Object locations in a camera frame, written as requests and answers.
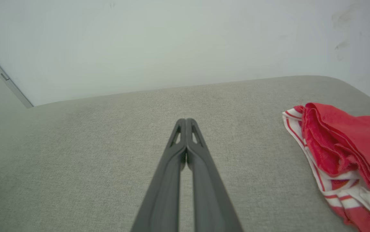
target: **red towel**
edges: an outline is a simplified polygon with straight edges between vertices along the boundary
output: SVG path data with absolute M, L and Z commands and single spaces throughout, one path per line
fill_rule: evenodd
M 370 189 L 370 116 L 354 117 L 330 105 L 294 107 L 318 169 L 331 177 L 358 170 Z

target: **cloth pile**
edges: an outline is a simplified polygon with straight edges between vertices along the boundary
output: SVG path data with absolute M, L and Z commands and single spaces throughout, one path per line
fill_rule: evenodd
M 370 232 L 370 116 L 319 103 L 282 114 L 328 204 L 345 224 Z

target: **cloth fold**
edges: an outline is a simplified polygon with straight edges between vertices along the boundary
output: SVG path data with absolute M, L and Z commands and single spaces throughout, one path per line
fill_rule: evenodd
M 309 103 L 283 112 L 283 119 L 328 204 L 345 224 L 370 232 L 370 116 Z

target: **red and white striped cloth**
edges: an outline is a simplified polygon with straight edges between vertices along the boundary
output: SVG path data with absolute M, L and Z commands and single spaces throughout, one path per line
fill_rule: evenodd
M 318 188 L 331 208 L 344 219 L 345 224 L 354 225 L 361 232 L 370 232 L 370 191 L 358 171 L 351 170 L 333 177 L 319 170 L 302 135 L 302 113 L 291 109 L 282 115 L 285 128 L 304 151 Z

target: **gray fabric surface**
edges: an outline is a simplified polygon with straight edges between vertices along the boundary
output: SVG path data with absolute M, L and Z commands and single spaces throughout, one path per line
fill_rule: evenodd
M 298 76 L 63 101 L 0 125 L 0 231 L 129 231 L 177 119 L 198 122 L 245 231 L 356 231 L 320 194 L 282 111 L 370 114 L 370 98 Z M 191 171 L 180 231 L 193 231 Z

